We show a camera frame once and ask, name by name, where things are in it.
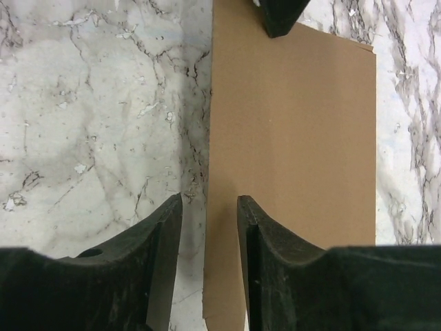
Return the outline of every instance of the brown cardboard box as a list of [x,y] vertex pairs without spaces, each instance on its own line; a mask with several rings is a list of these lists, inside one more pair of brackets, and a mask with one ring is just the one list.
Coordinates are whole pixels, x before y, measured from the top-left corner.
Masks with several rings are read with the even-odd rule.
[[251,0],[214,0],[205,251],[209,331],[242,331],[236,200],[304,239],[375,244],[376,57],[296,24],[269,39]]

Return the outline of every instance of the black object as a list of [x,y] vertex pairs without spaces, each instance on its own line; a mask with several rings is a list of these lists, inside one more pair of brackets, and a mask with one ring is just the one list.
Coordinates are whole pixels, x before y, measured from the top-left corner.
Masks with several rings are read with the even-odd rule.
[[250,331],[441,330],[441,247],[322,250],[238,199]]
[[308,3],[309,0],[260,0],[268,35],[276,38],[288,34]]
[[75,259],[0,249],[0,330],[168,330],[181,224],[177,194]]

